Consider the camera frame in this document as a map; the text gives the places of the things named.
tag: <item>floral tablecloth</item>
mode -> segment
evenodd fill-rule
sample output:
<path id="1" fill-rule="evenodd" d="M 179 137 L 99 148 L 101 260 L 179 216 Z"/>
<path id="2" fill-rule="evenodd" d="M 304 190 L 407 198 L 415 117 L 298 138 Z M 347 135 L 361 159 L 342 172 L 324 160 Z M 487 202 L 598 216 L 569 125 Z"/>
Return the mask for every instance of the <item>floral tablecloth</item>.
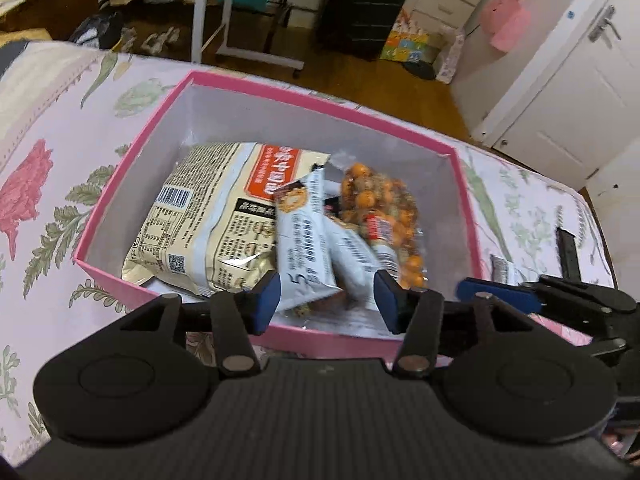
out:
<path id="1" fill-rule="evenodd" d="M 50 51 L 64 48 L 67 55 L 70 48 L 49 46 Z M 78 48 L 86 67 L 71 84 L 34 98 L 47 106 L 33 116 L 0 172 L 0 452 L 14 465 L 48 438 L 32 396 L 39 368 L 126 312 L 71 255 L 128 144 L 168 90 L 193 68 L 164 59 L 86 53 Z M 73 65 L 77 70 L 78 63 Z M 289 84 L 231 74 L 359 107 Z M 31 105 L 27 100 L 23 106 Z M 492 254 L 513 262 L 531 279 L 540 273 L 560 275 L 554 232 L 562 226 L 576 235 L 583 280 L 612 286 L 598 229 L 577 193 L 463 142 L 391 120 L 458 150 L 485 278 Z M 203 360 L 212 360 L 206 338 L 191 335 L 189 346 Z"/>

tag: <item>wooden table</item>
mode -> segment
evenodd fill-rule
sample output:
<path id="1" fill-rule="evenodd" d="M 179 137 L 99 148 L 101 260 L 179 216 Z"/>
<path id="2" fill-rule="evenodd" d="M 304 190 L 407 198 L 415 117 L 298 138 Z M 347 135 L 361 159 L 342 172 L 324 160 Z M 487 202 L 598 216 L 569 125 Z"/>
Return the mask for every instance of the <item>wooden table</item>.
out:
<path id="1" fill-rule="evenodd" d="M 98 12 L 98 0 L 25 0 L 0 16 L 0 31 L 46 28 L 54 40 L 68 40 L 82 20 Z"/>

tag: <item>mixed nuts package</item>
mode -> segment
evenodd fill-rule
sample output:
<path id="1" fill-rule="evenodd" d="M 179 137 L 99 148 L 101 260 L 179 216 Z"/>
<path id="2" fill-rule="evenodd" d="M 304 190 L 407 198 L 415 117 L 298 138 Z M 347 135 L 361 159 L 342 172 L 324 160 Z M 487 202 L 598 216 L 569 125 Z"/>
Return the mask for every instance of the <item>mixed nuts package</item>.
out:
<path id="1" fill-rule="evenodd" d="M 278 189 L 276 232 L 281 297 L 277 311 L 337 292 L 324 225 L 324 168 Z"/>
<path id="2" fill-rule="evenodd" d="M 127 259 L 200 296 L 255 285 L 274 268 L 274 191 L 327 159 L 255 142 L 193 146 L 162 186 Z M 130 262 L 123 279 L 140 279 L 144 272 Z"/>
<path id="3" fill-rule="evenodd" d="M 418 249 L 418 209 L 404 182 L 353 164 L 344 175 L 340 218 L 360 226 L 384 269 L 403 288 L 425 287 Z"/>
<path id="4" fill-rule="evenodd" d="M 377 310 L 373 297 L 373 277 L 382 269 L 371 248 L 358 234 L 358 226 L 325 216 L 329 254 L 336 274 L 351 298 L 366 308 Z"/>

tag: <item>pink box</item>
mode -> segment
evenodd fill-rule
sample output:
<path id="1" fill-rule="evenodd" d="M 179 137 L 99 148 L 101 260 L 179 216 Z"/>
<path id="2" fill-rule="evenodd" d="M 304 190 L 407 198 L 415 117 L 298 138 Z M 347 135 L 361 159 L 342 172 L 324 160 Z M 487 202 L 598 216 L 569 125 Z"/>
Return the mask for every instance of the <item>pink box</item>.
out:
<path id="1" fill-rule="evenodd" d="M 167 96 L 104 187 L 78 245 L 78 265 L 128 307 L 156 297 L 121 280 L 120 272 L 162 184 L 185 146 L 241 141 L 347 153 L 401 178 L 420 211 L 430 287 L 453 300 L 460 280 L 481 276 L 465 180 L 452 147 L 321 98 L 197 71 Z M 275 322 L 253 341 L 326 358 L 390 359 L 399 345 L 396 338 L 345 336 Z"/>

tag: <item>red label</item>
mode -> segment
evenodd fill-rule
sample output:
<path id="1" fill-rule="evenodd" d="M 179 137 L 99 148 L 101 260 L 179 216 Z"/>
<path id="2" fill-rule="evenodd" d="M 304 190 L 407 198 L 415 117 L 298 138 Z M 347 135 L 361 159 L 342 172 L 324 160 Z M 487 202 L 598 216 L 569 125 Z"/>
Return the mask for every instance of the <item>red label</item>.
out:
<path id="1" fill-rule="evenodd" d="M 390 244 L 393 238 L 391 224 L 379 216 L 369 215 L 365 218 L 369 240 L 384 240 Z"/>
<path id="2" fill-rule="evenodd" d="M 244 190 L 264 200 L 273 200 L 273 192 L 293 180 L 300 150 L 287 146 L 263 146 Z"/>

